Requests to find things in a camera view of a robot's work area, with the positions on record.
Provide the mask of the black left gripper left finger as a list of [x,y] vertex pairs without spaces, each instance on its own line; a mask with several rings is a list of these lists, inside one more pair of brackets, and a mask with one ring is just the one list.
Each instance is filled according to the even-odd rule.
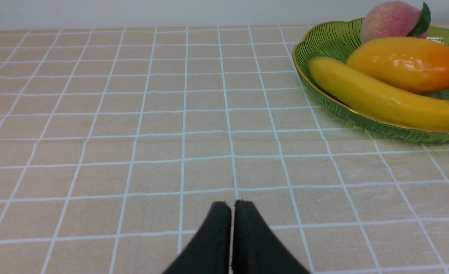
[[232,212],[224,201],[212,203],[205,220],[164,274],[227,274]]

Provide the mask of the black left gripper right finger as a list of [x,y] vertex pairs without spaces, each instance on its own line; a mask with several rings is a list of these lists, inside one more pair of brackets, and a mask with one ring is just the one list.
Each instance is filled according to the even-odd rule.
[[235,274],[309,274],[267,225],[252,201],[236,201],[232,271]]

